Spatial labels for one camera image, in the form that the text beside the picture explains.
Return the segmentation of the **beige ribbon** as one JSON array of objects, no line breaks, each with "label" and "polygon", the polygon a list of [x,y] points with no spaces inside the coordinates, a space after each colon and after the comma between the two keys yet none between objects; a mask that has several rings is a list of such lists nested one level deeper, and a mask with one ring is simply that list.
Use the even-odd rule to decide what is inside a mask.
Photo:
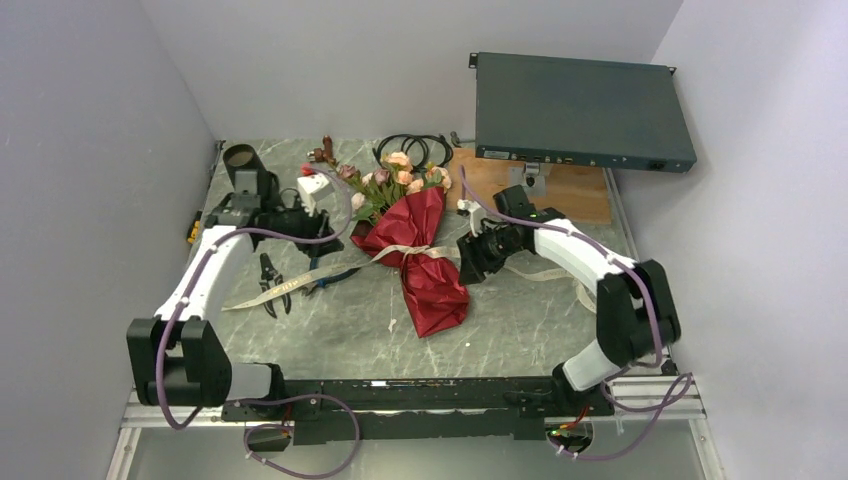
[{"label": "beige ribbon", "polygon": [[[274,286],[267,291],[259,294],[257,297],[241,302],[232,306],[225,306],[222,308],[223,311],[232,311],[232,310],[244,310],[250,309],[257,306],[261,306],[267,301],[272,301],[277,298],[281,298],[286,294],[292,293],[296,290],[300,290],[306,287],[309,284],[314,284],[318,280],[324,280],[330,276],[340,275],[342,273],[346,273],[352,270],[358,270],[361,268],[365,268],[370,266],[373,263],[377,263],[383,257],[391,253],[402,253],[402,257],[406,258],[409,255],[425,255],[429,258],[439,259],[439,258],[450,258],[450,259],[458,259],[460,257],[460,252],[457,247],[447,247],[447,246],[439,246],[439,247],[430,247],[425,245],[424,247],[409,247],[402,245],[390,245],[389,247],[381,250],[375,257],[371,260],[360,262],[360,263],[337,263],[326,267],[319,267],[314,270],[309,270],[307,273],[304,273],[300,276],[293,278],[292,280],[288,280],[283,282],[280,285]],[[555,268],[540,271],[537,273],[525,273],[522,272],[510,265],[506,265],[505,269],[509,272],[512,272],[521,278],[533,282],[547,282],[558,279],[570,279],[574,286],[574,291],[576,293],[576,297],[578,302],[589,312],[596,313],[597,306],[596,301],[594,299],[594,295],[590,294],[583,283],[577,280],[573,275],[569,274],[563,268]]]}]

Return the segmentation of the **red flower bouquet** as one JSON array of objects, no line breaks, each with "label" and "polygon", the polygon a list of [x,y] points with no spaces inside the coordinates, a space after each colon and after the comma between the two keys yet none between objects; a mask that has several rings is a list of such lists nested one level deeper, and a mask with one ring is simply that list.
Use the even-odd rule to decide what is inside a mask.
[{"label": "red flower bouquet", "polygon": [[379,163],[369,173],[349,164],[335,168],[354,191],[356,225],[350,239],[377,263],[398,272],[418,337],[458,327],[467,316],[470,295],[452,257],[435,246],[453,186],[450,173],[436,165],[418,172],[402,152]]}]

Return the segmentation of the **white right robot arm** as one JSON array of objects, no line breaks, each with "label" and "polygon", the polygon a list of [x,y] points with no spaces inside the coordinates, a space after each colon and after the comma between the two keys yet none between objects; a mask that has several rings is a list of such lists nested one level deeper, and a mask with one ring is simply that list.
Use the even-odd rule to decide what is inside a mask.
[{"label": "white right robot arm", "polygon": [[494,200],[494,212],[472,200],[457,203],[471,227],[457,242],[461,284],[481,283],[503,269],[510,256],[530,252],[555,263],[595,298],[594,340],[556,369],[564,377],[550,391],[557,411],[578,413],[588,404],[590,389],[650,353],[662,355],[680,338],[661,264],[608,249],[556,209],[536,208],[519,186]]}]

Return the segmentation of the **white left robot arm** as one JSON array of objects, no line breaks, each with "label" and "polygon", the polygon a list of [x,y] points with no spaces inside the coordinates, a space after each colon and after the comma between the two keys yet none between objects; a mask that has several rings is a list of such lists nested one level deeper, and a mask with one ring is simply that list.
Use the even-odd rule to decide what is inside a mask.
[{"label": "white left robot arm", "polygon": [[127,330],[141,404],[202,408],[248,399],[248,407],[264,420],[285,411],[288,394],[280,367],[231,361],[214,323],[262,240],[292,241],[310,257],[340,250],[328,212],[317,207],[331,188],[344,190],[326,171],[302,176],[290,203],[284,203],[273,173],[235,173],[233,192],[208,215],[196,255],[174,292],[152,317],[133,320]]}]

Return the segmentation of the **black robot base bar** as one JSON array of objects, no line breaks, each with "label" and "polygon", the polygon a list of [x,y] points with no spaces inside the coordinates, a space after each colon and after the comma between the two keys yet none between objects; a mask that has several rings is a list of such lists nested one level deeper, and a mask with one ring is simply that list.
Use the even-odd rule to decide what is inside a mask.
[{"label": "black robot base bar", "polygon": [[330,441],[509,437],[543,440],[561,424],[610,417],[608,388],[571,389],[565,377],[279,380],[261,404],[231,400],[226,422],[275,423],[280,433],[255,433],[264,451]]}]

